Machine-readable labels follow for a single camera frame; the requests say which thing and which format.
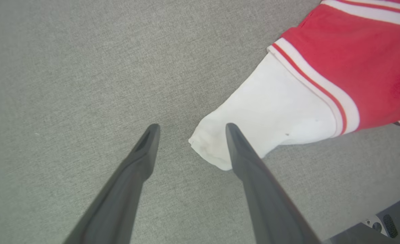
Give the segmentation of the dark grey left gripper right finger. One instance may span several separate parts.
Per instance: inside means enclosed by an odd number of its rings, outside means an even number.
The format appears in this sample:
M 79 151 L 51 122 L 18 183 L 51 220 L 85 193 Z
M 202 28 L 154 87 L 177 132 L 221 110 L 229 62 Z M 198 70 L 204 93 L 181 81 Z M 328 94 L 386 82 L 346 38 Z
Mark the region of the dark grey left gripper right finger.
M 242 181 L 257 244 L 319 244 L 320 240 L 237 125 L 226 125 L 234 173 Z

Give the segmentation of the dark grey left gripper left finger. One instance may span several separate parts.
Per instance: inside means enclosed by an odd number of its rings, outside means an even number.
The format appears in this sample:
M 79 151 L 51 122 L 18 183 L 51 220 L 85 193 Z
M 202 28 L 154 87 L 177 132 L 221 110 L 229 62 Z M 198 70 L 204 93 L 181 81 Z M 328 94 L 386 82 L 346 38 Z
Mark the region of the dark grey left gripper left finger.
M 152 175 L 161 128 L 148 126 L 65 240 L 66 244 L 128 244 L 144 182 Z

